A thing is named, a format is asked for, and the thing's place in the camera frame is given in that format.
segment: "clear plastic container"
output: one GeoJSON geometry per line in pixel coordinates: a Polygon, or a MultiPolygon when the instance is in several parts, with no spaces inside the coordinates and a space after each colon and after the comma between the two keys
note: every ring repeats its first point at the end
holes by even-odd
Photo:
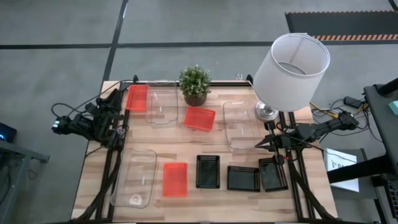
{"type": "Polygon", "coordinates": [[[154,126],[169,126],[178,118],[177,83],[175,81],[157,80],[147,82],[146,121],[154,126]]]}
{"type": "Polygon", "coordinates": [[[226,137],[232,149],[252,149],[261,141],[255,107],[251,100],[224,103],[226,137]]]}
{"type": "Polygon", "coordinates": [[[129,155],[123,152],[122,157],[111,204],[115,207],[145,208],[152,196],[157,154],[153,150],[133,149],[129,155]]]}

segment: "concrete floor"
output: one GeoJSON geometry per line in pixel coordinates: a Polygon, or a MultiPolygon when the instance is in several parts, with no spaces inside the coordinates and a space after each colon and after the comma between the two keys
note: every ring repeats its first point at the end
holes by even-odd
{"type": "MultiPolygon", "coordinates": [[[[110,43],[122,0],[0,0],[0,44],[110,43]]],[[[273,41],[287,33],[284,12],[391,10],[387,0],[130,0],[120,43],[273,41]]],[[[313,101],[322,107],[346,95],[362,98],[363,87],[397,77],[398,45],[327,46],[331,64],[313,101]]],[[[177,79],[188,65],[211,70],[213,79],[255,74],[268,47],[118,49],[110,80],[177,79]]],[[[70,218],[87,141],[51,132],[56,102],[78,105],[100,90],[108,49],[0,50],[0,121],[18,129],[16,143],[51,155],[32,163],[39,177],[28,180],[13,223],[50,223],[70,218]]],[[[323,147],[365,148],[384,153],[363,132],[329,135],[323,147]]],[[[345,220],[371,222],[371,200],[336,200],[345,220]]]]}

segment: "lamp base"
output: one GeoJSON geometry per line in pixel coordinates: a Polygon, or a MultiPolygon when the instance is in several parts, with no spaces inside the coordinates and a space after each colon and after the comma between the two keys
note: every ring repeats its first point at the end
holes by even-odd
{"type": "Polygon", "coordinates": [[[279,115],[279,111],[259,101],[256,104],[256,118],[262,122],[272,121],[279,115]]]}

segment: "red plastic container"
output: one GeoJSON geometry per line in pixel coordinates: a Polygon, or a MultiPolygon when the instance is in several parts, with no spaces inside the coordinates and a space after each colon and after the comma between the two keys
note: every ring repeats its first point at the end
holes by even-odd
{"type": "Polygon", "coordinates": [[[130,85],[127,95],[126,109],[131,111],[147,110],[147,85],[130,85]]]}
{"type": "Polygon", "coordinates": [[[164,164],[163,197],[186,197],[188,194],[186,162],[164,164]]]}
{"type": "Polygon", "coordinates": [[[189,128],[211,131],[213,129],[215,119],[215,111],[190,106],[187,109],[184,124],[189,128]]]}

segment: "white lamp shade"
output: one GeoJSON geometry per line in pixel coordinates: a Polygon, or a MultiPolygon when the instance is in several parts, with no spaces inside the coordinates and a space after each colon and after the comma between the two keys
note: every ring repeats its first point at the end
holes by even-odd
{"type": "Polygon", "coordinates": [[[330,54],[307,34],[285,34],[272,44],[254,76],[259,99],[279,111],[307,106],[328,68],[330,54]]]}

